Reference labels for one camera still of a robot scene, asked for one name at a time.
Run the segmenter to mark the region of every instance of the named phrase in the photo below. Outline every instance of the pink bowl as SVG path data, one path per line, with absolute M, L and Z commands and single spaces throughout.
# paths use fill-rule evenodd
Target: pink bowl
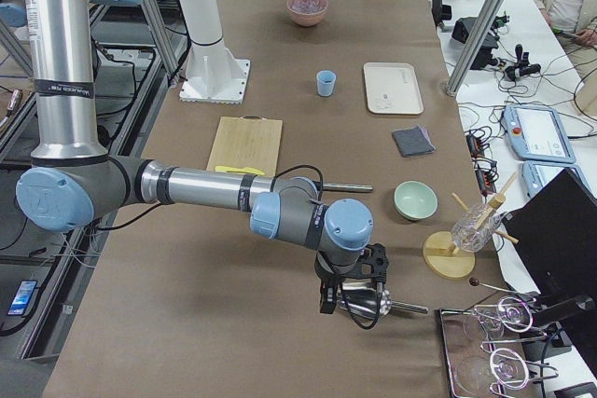
M 295 23 L 312 27 L 326 15 L 327 0 L 287 0 L 286 9 Z

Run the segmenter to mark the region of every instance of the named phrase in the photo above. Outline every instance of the brown table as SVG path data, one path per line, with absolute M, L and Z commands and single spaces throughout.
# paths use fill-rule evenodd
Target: brown table
M 387 286 L 396 300 L 466 307 L 486 295 L 466 281 L 434 275 L 425 238 L 449 230 L 462 212 L 452 191 L 478 198 L 456 102 L 427 0 L 329 0 L 326 19 L 303 29 L 285 0 L 218 0 L 224 36 L 252 62 L 240 106 L 162 106 L 145 157 L 207 164 L 221 116 L 284 121 L 278 163 L 320 167 L 330 182 L 374 185 L 365 202 L 373 240 L 388 250 Z M 375 116 L 366 108 L 363 64 L 415 67 L 424 112 Z M 315 73 L 338 75 L 332 97 L 315 93 Z M 391 131 L 426 126 L 435 154 L 402 158 Z M 420 223 L 393 204 L 400 182 L 432 186 L 437 213 Z M 326 202 L 345 197 L 324 194 Z M 135 206 L 119 222 L 138 214 Z M 46 397 L 440 397 L 447 396 L 433 314 L 388 316 L 372 331 L 342 312 L 318 313 L 314 253 L 252 235 L 248 216 L 188 205 L 161 207 L 113 232 L 91 279 Z M 501 281 L 493 251 L 474 275 Z

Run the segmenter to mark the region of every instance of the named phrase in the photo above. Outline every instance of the white table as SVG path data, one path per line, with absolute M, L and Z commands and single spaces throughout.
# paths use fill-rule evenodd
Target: white table
M 445 5 L 450 5 L 452 8 L 452 20 L 446 21 L 446 26 L 453 26 L 459 18 L 478 16 L 482 2 L 483 0 L 443 0 Z M 541 64 L 542 74 L 561 73 L 548 76 L 548 80 L 553 85 L 570 92 L 575 91 L 580 78 L 568 58 L 564 56 L 562 47 L 543 20 L 533 0 L 505 0 L 498 15 L 501 16 L 504 11 L 510 17 L 510 22 L 507 28 L 500 29 L 500 48 L 494 50 L 493 55 L 498 58 L 515 60 L 514 47 L 517 44 L 522 44 L 524 51 L 529 52 L 530 63 Z M 451 32 L 438 31 L 438 35 L 444 60 L 451 72 L 464 45 L 451 39 Z M 492 109 L 487 107 L 503 105 L 508 100 L 508 93 L 498 89 L 499 78 L 501 78 L 501 74 L 489 71 L 469 71 L 467 74 L 465 82 L 456 96 L 456 101 L 461 105 L 461 118 L 465 130 L 490 126 L 493 135 L 502 133 L 499 125 L 491 122 Z M 512 83 L 505 80 L 503 85 L 509 87 L 512 86 Z M 519 81 L 518 85 L 528 88 L 529 93 L 526 95 L 536 92 L 530 98 L 522 98 L 525 95 L 521 95 L 518 97 L 519 101 L 521 103 L 541 102 L 553 106 L 561 113 L 561 119 L 568 135 L 584 135 L 589 130 L 580 121 L 563 115 L 568 114 L 586 119 L 578 114 L 571 102 L 562 103 L 572 99 L 570 93 L 558 89 L 546 79 L 541 80 L 538 77 L 526 77 Z M 591 191 L 595 194 L 597 192 L 597 175 L 595 175 L 597 172 L 597 139 L 574 140 L 572 147 L 576 154 L 576 164 L 580 166 Z M 512 172 L 521 172 L 522 161 L 516 159 L 507 139 L 493 139 L 488 156 L 498 161 L 497 169 L 500 173 L 500 178 L 496 182 L 498 189 Z M 519 209 L 527 201 L 526 188 L 519 176 L 518 182 L 515 182 L 507 191 L 507 202 L 500 211 Z M 537 290 L 511 243 L 506 241 L 499 255 L 504 278 L 509 284 L 518 291 Z M 549 358 L 548 362 L 559 369 L 560 377 L 546 381 L 546 391 L 554 391 L 589 381 L 597 384 L 597 379 L 574 348 L 571 352 Z

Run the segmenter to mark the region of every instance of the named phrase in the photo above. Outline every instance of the green bowl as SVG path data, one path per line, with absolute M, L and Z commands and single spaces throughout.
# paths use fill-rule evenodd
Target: green bowl
M 394 205 L 405 218 L 419 221 L 436 212 L 437 196 L 429 186 L 417 181 L 407 181 L 396 187 Z

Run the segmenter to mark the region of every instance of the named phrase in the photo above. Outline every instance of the bowl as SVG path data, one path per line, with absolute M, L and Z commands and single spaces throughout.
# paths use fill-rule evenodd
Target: bowl
M 410 221 L 428 218 L 437 210 L 437 196 L 422 182 L 407 181 L 396 187 L 394 205 Z
M 302 27 L 313 27 L 326 15 L 327 4 L 327 0 L 287 0 L 286 9 L 295 23 Z

